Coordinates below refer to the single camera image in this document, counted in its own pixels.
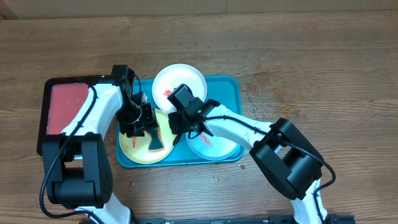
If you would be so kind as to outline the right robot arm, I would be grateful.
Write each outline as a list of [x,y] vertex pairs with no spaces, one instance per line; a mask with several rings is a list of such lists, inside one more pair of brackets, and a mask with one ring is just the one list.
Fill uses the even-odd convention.
[[175,131],[205,132],[246,148],[271,186],[292,202],[296,223],[329,223],[320,191],[336,178],[321,183],[322,167],[330,165],[292,122],[256,121],[215,100],[170,102],[177,109],[171,115]]

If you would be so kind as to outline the dark green sponge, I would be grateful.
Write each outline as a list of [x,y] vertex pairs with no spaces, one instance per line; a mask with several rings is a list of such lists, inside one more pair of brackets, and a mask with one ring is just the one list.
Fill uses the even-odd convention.
[[164,148],[161,137],[159,135],[158,128],[148,129],[147,133],[151,138],[150,143],[149,143],[149,150],[153,151],[153,150],[158,150],[158,149]]

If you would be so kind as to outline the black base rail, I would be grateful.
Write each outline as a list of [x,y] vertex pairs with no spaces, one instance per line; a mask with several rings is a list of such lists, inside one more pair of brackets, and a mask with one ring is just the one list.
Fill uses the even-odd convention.
[[[220,218],[220,219],[184,219],[165,220],[164,218],[136,218],[139,224],[297,224],[293,215],[272,215],[267,218]],[[329,224],[355,224],[354,216],[328,215]]]

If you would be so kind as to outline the dark red-lined tray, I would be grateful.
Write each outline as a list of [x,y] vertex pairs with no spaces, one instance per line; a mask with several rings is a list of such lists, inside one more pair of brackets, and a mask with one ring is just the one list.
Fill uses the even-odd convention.
[[98,83],[98,75],[50,78],[45,82],[40,114],[37,154],[47,135],[62,135],[86,101],[90,86]]

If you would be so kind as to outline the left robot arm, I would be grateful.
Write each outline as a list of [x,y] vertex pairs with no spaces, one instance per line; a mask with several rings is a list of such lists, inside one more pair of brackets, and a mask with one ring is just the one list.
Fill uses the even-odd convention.
[[[49,218],[84,214],[93,223],[138,223],[131,208],[113,193],[113,175],[104,145],[116,118],[128,137],[157,128],[155,109],[143,91],[133,92],[139,77],[127,65],[114,65],[110,75],[50,78],[45,82],[37,153],[44,179],[39,205]],[[82,84],[83,104],[57,134],[50,133],[56,87]]]

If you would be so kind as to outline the white plate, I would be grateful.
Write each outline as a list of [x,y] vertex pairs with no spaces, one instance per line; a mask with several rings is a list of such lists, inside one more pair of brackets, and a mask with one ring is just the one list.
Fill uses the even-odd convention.
[[177,63],[163,68],[152,84],[152,97],[160,110],[165,113],[176,112],[167,97],[181,84],[187,85],[193,96],[205,101],[207,84],[204,76],[191,65]]

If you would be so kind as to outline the teal plastic tray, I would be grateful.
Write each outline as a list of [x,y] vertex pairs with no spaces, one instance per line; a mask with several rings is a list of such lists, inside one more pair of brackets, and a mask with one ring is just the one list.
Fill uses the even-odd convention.
[[[207,84],[207,97],[219,101],[231,111],[241,114],[241,99],[238,82],[231,76],[216,75],[205,77]],[[211,161],[196,155],[189,147],[185,136],[181,137],[178,144],[172,149],[171,153],[159,162],[154,164],[139,164],[130,160],[123,152],[119,141],[116,141],[116,157],[118,162],[126,168],[150,168],[165,166],[183,166],[210,164]]]

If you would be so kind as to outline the yellow-green plate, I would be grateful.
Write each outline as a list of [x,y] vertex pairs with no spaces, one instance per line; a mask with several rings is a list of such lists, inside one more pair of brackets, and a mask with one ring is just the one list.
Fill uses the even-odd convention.
[[149,149],[152,142],[151,135],[144,131],[143,136],[127,137],[125,134],[119,133],[119,146],[128,159],[138,164],[153,164],[165,159],[174,148],[175,134],[172,134],[169,126],[168,115],[155,109],[157,122],[159,125],[157,134],[162,142],[163,147],[159,149]]

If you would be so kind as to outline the light blue plate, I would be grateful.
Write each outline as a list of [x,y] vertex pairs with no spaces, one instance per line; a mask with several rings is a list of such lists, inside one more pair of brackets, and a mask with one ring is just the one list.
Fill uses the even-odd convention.
[[194,131],[185,134],[188,146],[199,157],[208,161],[236,161],[240,159],[245,149],[235,142],[205,132]]

